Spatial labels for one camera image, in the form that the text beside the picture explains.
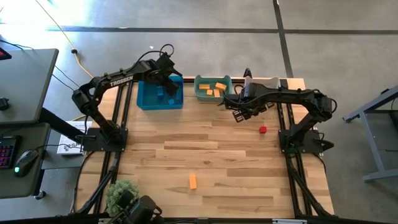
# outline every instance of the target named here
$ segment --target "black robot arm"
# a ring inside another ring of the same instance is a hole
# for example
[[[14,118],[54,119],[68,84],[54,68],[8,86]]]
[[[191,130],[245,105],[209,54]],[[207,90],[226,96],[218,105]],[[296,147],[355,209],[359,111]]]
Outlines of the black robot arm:
[[[105,91],[130,81],[144,81],[163,86],[168,94],[174,95],[178,90],[178,85],[169,78],[172,73],[182,76],[174,69],[174,63],[170,56],[167,53],[162,53],[156,61],[140,60],[130,68],[121,68],[118,72],[94,77],[89,83],[73,92],[72,100],[80,112],[91,116],[99,125],[100,133],[107,144],[118,144],[122,138],[119,127],[105,119],[98,111],[98,105],[101,103]]]
[[[280,136],[281,148],[284,152],[290,148],[298,149],[303,146],[307,131],[312,129],[315,124],[329,120],[333,113],[331,103],[333,99],[322,94],[319,90],[272,89],[259,83],[249,83],[241,90],[240,94],[223,93],[223,97],[225,108],[234,110],[233,115],[237,122],[266,111],[266,103],[268,102],[290,103],[306,107],[308,114],[303,120],[299,124],[291,125],[290,129],[286,130],[287,133]],[[314,149],[315,152],[323,152],[333,147],[331,142],[316,139],[312,136],[310,138],[311,142],[315,141],[321,146],[318,150]]]

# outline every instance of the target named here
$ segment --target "rgb keyboard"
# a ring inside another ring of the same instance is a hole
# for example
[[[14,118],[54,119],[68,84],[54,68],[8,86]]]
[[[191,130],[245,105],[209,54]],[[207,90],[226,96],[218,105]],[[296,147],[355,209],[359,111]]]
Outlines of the rgb keyboard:
[[[0,169],[12,169],[20,136],[0,136]]]

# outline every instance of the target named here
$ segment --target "orange foam block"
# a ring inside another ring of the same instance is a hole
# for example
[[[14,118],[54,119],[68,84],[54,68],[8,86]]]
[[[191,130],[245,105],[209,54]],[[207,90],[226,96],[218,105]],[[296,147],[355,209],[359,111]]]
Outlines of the orange foam block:
[[[220,91],[218,89],[214,89],[214,96],[220,97]]]
[[[191,188],[191,190],[194,190],[197,188],[197,177],[195,174],[189,175],[189,187]]]
[[[226,85],[224,85],[222,83],[216,83],[216,88],[225,91]]]
[[[210,84],[199,84],[199,90],[209,90]]]

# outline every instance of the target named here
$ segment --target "yellow cable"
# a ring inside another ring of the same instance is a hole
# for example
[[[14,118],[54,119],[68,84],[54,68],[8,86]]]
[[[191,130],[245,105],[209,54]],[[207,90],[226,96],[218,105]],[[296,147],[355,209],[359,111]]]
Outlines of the yellow cable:
[[[75,47],[73,46],[72,42],[70,41],[70,39],[68,38],[68,36],[66,35],[66,33],[65,33],[65,32],[62,30],[62,28],[58,25],[58,23],[55,21],[55,19],[54,19],[52,16],[50,16],[50,14],[44,9],[44,7],[43,7],[37,0],[35,0],[35,1],[36,1],[36,3],[43,9],[43,11],[54,21],[54,23],[57,25],[57,27],[60,29],[60,31],[63,33],[63,35],[67,38],[67,40],[68,40],[68,42],[69,42],[69,44],[70,44],[70,47],[72,48],[72,52],[75,51],[75,53],[73,53],[73,54],[75,55],[77,64],[79,64],[80,68],[83,69],[83,71],[85,71],[91,78],[94,78],[94,76],[93,76],[90,72],[88,72],[88,71],[81,65],[80,59],[79,59],[79,57],[77,56],[77,50],[76,50]]]
[[[76,121],[76,120],[78,120],[78,119],[80,119],[80,118],[85,118],[85,117],[86,117],[86,115],[81,115],[81,116],[79,116],[79,117],[74,118],[72,121]]]

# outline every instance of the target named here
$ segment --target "red cube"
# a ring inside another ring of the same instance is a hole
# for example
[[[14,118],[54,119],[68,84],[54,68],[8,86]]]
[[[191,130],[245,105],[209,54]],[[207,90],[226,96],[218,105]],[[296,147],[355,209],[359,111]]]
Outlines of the red cube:
[[[259,129],[260,134],[265,134],[267,132],[267,127],[261,126]]]

